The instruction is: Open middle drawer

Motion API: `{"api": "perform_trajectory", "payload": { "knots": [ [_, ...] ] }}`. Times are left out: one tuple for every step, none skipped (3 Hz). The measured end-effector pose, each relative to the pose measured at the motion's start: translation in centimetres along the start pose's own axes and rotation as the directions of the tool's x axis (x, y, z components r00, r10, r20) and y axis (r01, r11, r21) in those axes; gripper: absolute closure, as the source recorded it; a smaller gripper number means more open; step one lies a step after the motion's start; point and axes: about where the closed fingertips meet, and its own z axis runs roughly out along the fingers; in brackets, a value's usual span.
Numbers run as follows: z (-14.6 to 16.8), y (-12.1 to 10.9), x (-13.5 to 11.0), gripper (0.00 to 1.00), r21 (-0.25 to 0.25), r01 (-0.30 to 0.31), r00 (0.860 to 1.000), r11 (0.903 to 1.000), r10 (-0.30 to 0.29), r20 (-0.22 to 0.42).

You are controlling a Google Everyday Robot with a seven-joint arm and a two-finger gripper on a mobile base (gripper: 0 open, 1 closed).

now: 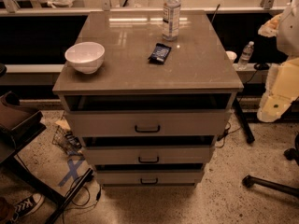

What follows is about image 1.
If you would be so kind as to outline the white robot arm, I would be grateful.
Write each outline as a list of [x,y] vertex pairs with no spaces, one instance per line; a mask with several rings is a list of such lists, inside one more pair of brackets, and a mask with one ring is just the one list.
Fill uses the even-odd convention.
[[258,120],[274,122],[299,97],[299,0],[292,0],[281,14],[262,25],[258,34],[275,36],[278,50],[288,56],[281,65],[270,66],[257,112]]

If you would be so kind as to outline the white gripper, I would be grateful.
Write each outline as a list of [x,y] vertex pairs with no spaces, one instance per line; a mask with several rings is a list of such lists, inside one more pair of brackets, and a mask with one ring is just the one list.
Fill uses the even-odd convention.
[[[292,0],[282,14],[277,14],[263,24],[258,34],[265,37],[277,35],[277,48],[289,57],[299,56],[299,0]],[[272,64],[265,83],[257,112],[258,120],[274,122],[299,97],[299,58],[282,65]]]

